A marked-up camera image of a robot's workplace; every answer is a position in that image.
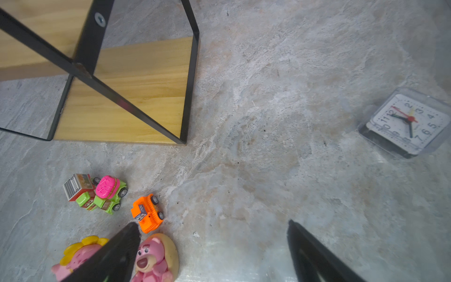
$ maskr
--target figurine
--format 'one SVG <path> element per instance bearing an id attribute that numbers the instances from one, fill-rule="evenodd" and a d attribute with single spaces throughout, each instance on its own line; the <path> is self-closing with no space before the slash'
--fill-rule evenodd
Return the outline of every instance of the figurine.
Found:
<path id="1" fill-rule="evenodd" d="M 60 263 L 52 266 L 52 272 L 55 274 L 56 280 L 59 282 L 65 279 L 107 242 L 107 238 L 89 236 L 81 242 L 67 247 L 64 250 L 64 257 L 60 260 Z"/>
<path id="2" fill-rule="evenodd" d="M 136 274 L 131 282 L 174 282 L 179 274 L 179 254 L 174 242 L 156 233 L 139 245 Z"/>
<path id="3" fill-rule="evenodd" d="M 158 198 L 154 194 L 150 194 L 136 200 L 130 210 L 133 217 L 139 221 L 144 233 L 157 229 L 163 222 L 164 215 L 156 204 L 158 204 Z"/>
<path id="4" fill-rule="evenodd" d="M 63 185 L 67 199 L 89 211 L 101 208 L 109 214 L 118 211 L 120 198 L 127 194 L 127 183 L 119 178 L 105 176 L 91 179 L 89 174 L 74 174 Z"/>

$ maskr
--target screw head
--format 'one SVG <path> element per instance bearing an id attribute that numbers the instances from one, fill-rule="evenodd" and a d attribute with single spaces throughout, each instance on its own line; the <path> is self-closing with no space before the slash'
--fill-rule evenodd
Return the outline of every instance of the screw head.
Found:
<path id="1" fill-rule="evenodd" d="M 105 27 L 106 26 L 106 20 L 105 18 L 102 16 L 101 13 L 97 12 L 94 14 L 94 19 L 96 20 L 96 23 L 101 26 L 101 27 Z"/>

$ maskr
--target orange toy truck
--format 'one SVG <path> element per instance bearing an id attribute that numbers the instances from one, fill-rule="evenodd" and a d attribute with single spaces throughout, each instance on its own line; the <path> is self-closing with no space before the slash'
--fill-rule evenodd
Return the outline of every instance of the orange toy truck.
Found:
<path id="1" fill-rule="evenodd" d="M 158 210 L 156 204 L 158 204 L 158 198 L 154 194 L 150 194 L 136 200 L 130 210 L 133 217 L 139 221 L 144 233 L 157 229 L 163 222 L 163 213 Z"/>

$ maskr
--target wooden shelf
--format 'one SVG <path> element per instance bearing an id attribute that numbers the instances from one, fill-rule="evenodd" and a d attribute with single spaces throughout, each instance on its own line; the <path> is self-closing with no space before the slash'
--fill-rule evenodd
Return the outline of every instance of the wooden shelf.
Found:
<path id="1" fill-rule="evenodd" d="M 0 0 L 0 7 L 72 57 L 92 0 Z M 65 72 L 0 30 L 0 81 Z"/>
<path id="2" fill-rule="evenodd" d="M 193 37 L 102 49 L 94 75 L 180 137 Z M 74 79 L 55 139 L 175 144 Z"/>

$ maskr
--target white clock face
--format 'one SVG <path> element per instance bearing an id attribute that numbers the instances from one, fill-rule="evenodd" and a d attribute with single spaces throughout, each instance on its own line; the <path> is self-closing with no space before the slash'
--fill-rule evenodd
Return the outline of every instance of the white clock face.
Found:
<path id="1" fill-rule="evenodd" d="M 374 114 L 367 127 L 408 153 L 417 155 L 450 121 L 449 115 L 396 94 Z"/>

